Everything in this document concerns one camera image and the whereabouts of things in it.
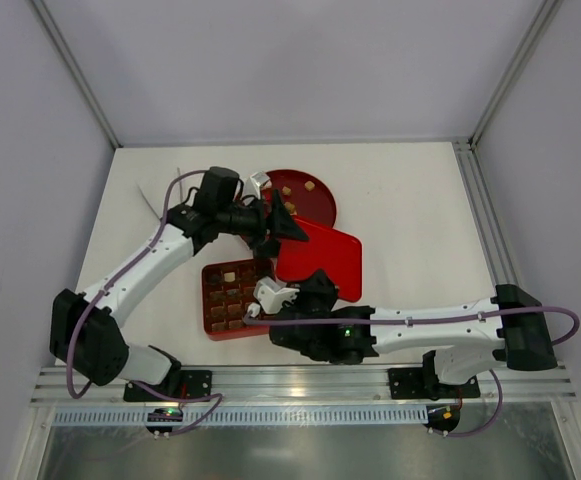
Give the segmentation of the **square red box lid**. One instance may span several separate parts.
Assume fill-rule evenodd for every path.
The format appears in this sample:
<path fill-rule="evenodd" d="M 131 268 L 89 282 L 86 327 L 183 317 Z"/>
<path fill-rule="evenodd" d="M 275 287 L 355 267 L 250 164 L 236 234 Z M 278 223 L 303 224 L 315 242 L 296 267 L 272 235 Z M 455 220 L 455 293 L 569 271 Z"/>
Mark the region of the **square red box lid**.
<path fill-rule="evenodd" d="M 309 219 L 295 217 L 294 220 L 309 239 L 306 242 L 281 241 L 277 278 L 286 283 L 298 283 L 323 270 L 339 289 L 341 300 L 359 301 L 363 292 L 361 241 Z"/>

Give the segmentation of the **square red chocolate box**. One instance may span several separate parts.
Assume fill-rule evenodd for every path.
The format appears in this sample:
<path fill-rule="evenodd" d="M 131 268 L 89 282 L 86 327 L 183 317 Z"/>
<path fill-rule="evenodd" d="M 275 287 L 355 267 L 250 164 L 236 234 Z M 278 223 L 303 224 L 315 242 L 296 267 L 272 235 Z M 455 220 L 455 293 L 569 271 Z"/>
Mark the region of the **square red chocolate box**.
<path fill-rule="evenodd" d="M 233 282 L 224 274 L 235 273 Z M 247 326 L 246 308 L 254 302 L 258 280 L 275 278 L 269 259 L 247 259 L 206 265 L 201 271 L 203 328 L 213 341 L 225 341 L 268 334 L 266 326 Z"/>

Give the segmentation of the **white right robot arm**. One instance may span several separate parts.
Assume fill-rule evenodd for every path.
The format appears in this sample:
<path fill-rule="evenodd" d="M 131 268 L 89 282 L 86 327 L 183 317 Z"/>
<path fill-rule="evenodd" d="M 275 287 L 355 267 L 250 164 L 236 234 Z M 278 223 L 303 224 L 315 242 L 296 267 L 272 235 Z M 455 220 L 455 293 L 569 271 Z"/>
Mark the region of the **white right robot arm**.
<path fill-rule="evenodd" d="M 336 308 L 338 289 L 319 270 L 292 287 L 264 278 L 255 298 L 272 318 L 270 341 L 316 362 L 357 365 L 423 349 L 422 389 L 433 400 L 500 366 L 522 372 L 557 366 L 540 302 L 514 284 L 499 284 L 494 296 L 455 307 Z"/>

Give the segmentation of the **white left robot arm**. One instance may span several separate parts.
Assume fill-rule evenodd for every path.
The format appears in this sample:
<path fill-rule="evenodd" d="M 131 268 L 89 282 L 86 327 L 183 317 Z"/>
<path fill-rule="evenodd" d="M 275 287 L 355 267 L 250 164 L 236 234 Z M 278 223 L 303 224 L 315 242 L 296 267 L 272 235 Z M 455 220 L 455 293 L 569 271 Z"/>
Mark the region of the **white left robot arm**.
<path fill-rule="evenodd" d="M 64 289 L 55 297 L 49 349 L 66 365 L 72 398 L 85 393 L 75 388 L 75 374 L 89 386 L 123 379 L 154 397 L 178 389 L 180 362 L 159 348 L 126 343 L 122 327 L 162 280 L 219 235 L 244 237 L 253 250 L 280 240 L 308 241 L 278 192 L 271 204 L 259 199 L 244 204 L 237 172 L 211 167 L 197 174 L 201 183 L 192 204 L 165 203 L 157 229 L 130 259 L 84 291 Z"/>

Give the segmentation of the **round red tray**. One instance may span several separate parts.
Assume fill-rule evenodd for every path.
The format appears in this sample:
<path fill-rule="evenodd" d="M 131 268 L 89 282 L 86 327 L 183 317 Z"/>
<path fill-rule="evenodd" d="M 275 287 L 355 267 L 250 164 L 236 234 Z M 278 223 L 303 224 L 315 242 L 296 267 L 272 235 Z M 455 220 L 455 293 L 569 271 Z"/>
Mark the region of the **round red tray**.
<path fill-rule="evenodd" d="M 254 195 L 248 195 L 245 186 L 240 197 L 239 203 L 248 206 L 253 201 L 259 201 L 264 208 L 265 216 L 269 216 L 271 196 L 274 190 L 279 190 L 284 204 L 291 202 L 295 205 L 296 210 L 289 212 L 297 224 L 300 220 L 309 220 L 319 225 L 333 227 L 337 218 L 337 205 L 334 195 L 326 184 L 312 174 L 293 170 L 277 169 L 266 172 L 271 180 L 271 187 L 262 191 L 261 197 L 256 198 Z M 313 191 L 307 191 L 304 184 L 308 181 L 313 182 L 316 188 Z M 292 193 L 289 196 L 282 194 L 282 188 L 289 187 Z"/>

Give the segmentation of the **aluminium front rail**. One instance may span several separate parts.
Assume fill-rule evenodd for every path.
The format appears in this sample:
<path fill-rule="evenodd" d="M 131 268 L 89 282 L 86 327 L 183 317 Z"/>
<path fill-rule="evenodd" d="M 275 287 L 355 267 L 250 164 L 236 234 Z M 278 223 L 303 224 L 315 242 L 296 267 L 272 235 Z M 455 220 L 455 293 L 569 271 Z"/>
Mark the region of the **aluminium front rail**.
<path fill-rule="evenodd" d="M 414 367 L 410 364 L 200 366 L 192 370 L 212 372 L 212 393 L 224 395 L 228 403 L 291 404 L 387 403 L 390 400 L 388 370 Z M 542 372 L 497 369 L 504 400 L 508 402 L 567 402 L 577 395 L 564 365 Z M 477 375 L 484 401 L 496 400 L 496 387 L 489 373 Z M 113 380 L 92 386 L 79 401 L 105 405 L 122 400 L 126 382 Z M 76 404 L 66 388 L 65 368 L 43 368 L 33 388 L 34 406 Z"/>

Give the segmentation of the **aluminium rail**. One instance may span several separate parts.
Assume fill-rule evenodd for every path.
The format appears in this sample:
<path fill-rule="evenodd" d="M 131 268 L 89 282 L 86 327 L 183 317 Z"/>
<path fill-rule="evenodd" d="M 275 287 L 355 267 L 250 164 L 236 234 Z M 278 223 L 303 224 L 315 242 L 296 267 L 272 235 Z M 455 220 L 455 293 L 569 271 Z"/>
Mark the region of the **aluminium rail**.
<path fill-rule="evenodd" d="M 476 148 L 468 139 L 453 143 L 464 189 L 493 283 L 523 286 Z"/>
<path fill-rule="evenodd" d="M 224 395 L 228 403 L 291 404 L 387 403 L 390 400 L 388 370 L 414 367 L 410 364 L 200 366 L 192 370 L 212 372 L 212 393 Z M 567 402 L 577 395 L 564 365 L 542 372 L 497 369 L 504 400 L 508 402 Z M 477 375 L 484 401 L 496 400 L 496 387 L 489 373 Z M 79 401 L 105 405 L 122 400 L 126 382 L 113 380 L 92 386 Z M 65 368 L 43 368 L 33 388 L 34 406 L 76 404 L 66 388 Z"/>

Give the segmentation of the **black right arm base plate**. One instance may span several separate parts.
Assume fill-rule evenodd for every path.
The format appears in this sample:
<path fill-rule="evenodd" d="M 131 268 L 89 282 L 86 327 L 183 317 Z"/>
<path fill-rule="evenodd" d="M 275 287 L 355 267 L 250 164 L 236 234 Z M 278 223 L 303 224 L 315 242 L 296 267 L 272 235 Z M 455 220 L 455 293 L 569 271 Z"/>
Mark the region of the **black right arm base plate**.
<path fill-rule="evenodd" d="M 391 368 L 387 370 L 392 400 L 458 400 L 481 396 L 478 380 L 471 377 L 461 385 L 442 384 L 423 367 Z"/>

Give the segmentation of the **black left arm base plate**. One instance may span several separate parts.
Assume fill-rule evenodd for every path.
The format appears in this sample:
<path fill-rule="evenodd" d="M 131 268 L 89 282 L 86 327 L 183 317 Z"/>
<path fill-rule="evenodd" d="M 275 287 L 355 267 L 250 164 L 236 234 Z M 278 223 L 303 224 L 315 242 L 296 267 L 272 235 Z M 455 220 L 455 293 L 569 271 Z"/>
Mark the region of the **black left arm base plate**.
<path fill-rule="evenodd" d="M 147 389 L 134 383 L 125 386 L 125 402 L 181 401 L 201 398 L 208 401 L 211 395 L 213 372 L 211 370 L 190 370 L 175 368 L 165 379 Z"/>

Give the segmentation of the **right side aluminium rail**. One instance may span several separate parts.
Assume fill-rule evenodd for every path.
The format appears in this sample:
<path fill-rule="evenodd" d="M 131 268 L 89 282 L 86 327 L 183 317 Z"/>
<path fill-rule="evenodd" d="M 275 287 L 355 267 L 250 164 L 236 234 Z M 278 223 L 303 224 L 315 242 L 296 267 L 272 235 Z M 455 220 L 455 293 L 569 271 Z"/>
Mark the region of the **right side aluminium rail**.
<path fill-rule="evenodd" d="M 468 139 L 453 143 L 464 189 L 493 283 L 523 286 L 476 148 Z"/>

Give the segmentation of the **left aluminium frame post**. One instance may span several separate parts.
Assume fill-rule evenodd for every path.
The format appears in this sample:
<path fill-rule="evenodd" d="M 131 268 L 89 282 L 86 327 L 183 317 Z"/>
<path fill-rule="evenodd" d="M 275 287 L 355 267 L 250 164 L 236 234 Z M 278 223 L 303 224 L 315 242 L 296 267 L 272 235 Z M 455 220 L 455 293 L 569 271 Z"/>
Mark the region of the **left aluminium frame post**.
<path fill-rule="evenodd" d="M 34 16 L 38 20 L 42 30 L 50 41 L 53 49 L 67 70 L 74 86 L 78 90 L 95 122 L 97 123 L 101 133 L 106 138 L 107 142 L 113 150 L 122 147 L 110 121 L 108 120 L 104 110 L 97 99 L 94 90 L 76 58 L 72 52 L 69 43 L 67 42 L 59 24 L 55 20 L 47 2 L 42 0 L 27 1 Z"/>

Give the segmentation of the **aluminium frame post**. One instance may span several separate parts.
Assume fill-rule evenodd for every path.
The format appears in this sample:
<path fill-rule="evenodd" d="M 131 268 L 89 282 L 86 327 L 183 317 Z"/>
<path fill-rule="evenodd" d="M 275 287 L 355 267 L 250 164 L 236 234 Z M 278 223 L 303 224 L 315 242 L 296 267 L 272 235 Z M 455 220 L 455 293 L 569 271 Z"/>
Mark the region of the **aluminium frame post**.
<path fill-rule="evenodd" d="M 540 2 L 539 8 L 533 15 L 529 26 L 524 31 L 510 61 L 506 65 L 501 78 L 476 123 L 469 139 L 469 145 L 472 149 L 477 148 L 504 101 L 520 79 L 562 4 L 562 0 L 544 0 Z"/>
<path fill-rule="evenodd" d="M 104 110 L 97 99 L 94 90 L 76 58 L 72 52 L 69 43 L 67 42 L 59 24 L 55 20 L 47 2 L 42 0 L 27 1 L 34 16 L 38 20 L 42 30 L 50 41 L 53 49 L 67 70 L 74 86 L 78 90 L 95 122 L 97 123 L 101 133 L 106 138 L 107 142 L 113 150 L 122 147 L 110 121 L 108 120 Z"/>

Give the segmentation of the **right aluminium frame post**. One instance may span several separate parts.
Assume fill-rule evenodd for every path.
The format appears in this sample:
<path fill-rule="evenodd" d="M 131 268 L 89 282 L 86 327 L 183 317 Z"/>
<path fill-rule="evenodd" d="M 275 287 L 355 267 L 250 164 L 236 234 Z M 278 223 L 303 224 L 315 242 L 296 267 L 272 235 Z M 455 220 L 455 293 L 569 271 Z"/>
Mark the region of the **right aluminium frame post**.
<path fill-rule="evenodd" d="M 562 0 L 544 0 L 540 2 L 539 8 L 533 15 L 529 26 L 524 31 L 510 61 L 506 65 L 501 78 L 476 123 L 469 139 L 469 145 L 472 149 L 477 148 L 504 101 L 520 79 L 562 4 Z"/>

